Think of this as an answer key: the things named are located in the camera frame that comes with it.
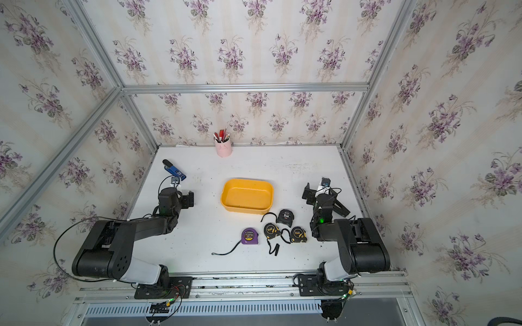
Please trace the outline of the black yellow tape measure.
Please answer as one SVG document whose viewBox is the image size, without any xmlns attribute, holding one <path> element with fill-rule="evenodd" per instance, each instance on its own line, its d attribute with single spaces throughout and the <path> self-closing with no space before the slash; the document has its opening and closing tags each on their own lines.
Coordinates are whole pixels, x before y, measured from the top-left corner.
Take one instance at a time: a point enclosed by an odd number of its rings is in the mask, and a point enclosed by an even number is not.
<svg viewBox="0 0 522 326">
<path fill-rule="evenodd" d="M 289 228 L 291 228 L 294 223 L 294 213 L 289 209 L 282 209 L 282 210 L 280 210 L 280 212 L 278 214 L 275 214 L 273 212 L 265 213 L 262 216 L 261 222 L 263 222 L 263 219 L 266 216 L 275 217 L 276 224 L 283 224 L 283 225 L 288 226 Z"/>
<path fill-rule="evenodd" d="M 280 249 L 280 244 L 273 244 L 271 241 L 281 236 L 280 229 L 275 224 L 268 223 L 264 226 L 263 232 L 266 238 L 266 243 L 269 246 L 269 255 L 274 255 L 275 257 L 277 257 Z"/>
<path fill-rule="evenodd" d="M 307 235 L 303 228 L 294 227 L 291 230 L 284 228 L 281 230 L 281 237 L 284 243 L 295 244 L 295 243 L 306 243 Z"/>
</svg>

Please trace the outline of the purple tape measure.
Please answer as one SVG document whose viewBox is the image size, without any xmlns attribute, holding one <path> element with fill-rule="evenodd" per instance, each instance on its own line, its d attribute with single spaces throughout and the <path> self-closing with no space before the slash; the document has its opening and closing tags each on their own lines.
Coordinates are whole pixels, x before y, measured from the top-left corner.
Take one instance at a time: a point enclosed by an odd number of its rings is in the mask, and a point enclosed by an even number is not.
<svg viewBox="0 0 522 326">
<path fill-rule="evenodd" d="M 241 238 L 237 242 L 237 244 L 228 252 L 226 253 L 216 253 L 213 252 L 211 255 L 214 256 L 226 256 L 233 253 L 239 245 L 257 245 L 259 243 L 259 235 L 258 232 L 254 228 L 246 228 L 241 233 Z"/>
</svg>

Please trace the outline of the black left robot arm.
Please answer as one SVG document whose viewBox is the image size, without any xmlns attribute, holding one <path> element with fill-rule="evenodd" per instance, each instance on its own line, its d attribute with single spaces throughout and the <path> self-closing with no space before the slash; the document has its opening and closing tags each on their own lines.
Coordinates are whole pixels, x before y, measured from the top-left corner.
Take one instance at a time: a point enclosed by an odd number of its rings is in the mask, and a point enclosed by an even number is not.
<svg viewBox="0 0 522 326">
<path fill-rule="evenodd" d="M 177 188 L 168 187 L 160 191 L 158 200 L 151 217 L 97 221 L 73 260 L 73 274 L 169 288 L 168 268 L 134 258 L 134 244 L 171 233 L 178 225 L 181 210 L 194 206 L 194 192 L 182 194 Z"/>
</svg>

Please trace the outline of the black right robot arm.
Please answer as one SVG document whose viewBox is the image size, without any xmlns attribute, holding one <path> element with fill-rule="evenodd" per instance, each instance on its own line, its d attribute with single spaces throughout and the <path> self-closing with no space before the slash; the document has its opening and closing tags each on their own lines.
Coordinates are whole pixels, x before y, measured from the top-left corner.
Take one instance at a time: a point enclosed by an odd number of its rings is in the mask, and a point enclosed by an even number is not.
<svg viewBox="0 0 522 326">
<path fill-rule="evenodd" d="M 319 242 L 335 242 L 338 256 L 319 265 L 318 276 L 324 283 L 344 281 L 356 274 L 388 271 L 390 254 L 374 221 L 349 218 L 351 211 L 338 200 L 339 188 L 325 179 L 318 189 L 307 184 L 302 199 L 313 207 L 311 235 Z"/>
</svg>

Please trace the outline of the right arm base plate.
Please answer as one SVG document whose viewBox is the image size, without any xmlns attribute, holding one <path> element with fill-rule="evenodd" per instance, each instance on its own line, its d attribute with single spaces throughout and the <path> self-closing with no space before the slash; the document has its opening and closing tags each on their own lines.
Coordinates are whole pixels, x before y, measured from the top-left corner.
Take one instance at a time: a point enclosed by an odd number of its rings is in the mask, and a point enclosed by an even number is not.
<svg viewBox="0 0 522 326">
<path fill-rule="evenodd" d="M 351 281 L 328 281 L 316 274 L 295 274 L 292 282 L 301 297 L 332 296 L 345 299 L 356 293 Z"/>
</svg>

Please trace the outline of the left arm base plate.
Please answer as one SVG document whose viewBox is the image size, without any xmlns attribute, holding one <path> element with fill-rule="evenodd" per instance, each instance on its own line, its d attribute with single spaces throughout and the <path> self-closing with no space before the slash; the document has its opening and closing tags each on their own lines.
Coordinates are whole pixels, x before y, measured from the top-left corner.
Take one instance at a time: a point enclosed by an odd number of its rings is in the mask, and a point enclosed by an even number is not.
<svg viewBox="0 0 522 326">
<path fill-rule="evenodd" d="M 193 282 L 192 277 L 171 277 L 166 286 L 138 284 L 135 290 L 136 300 L 167 300 L 176 297 L 187 299 Z"/>
</svg>

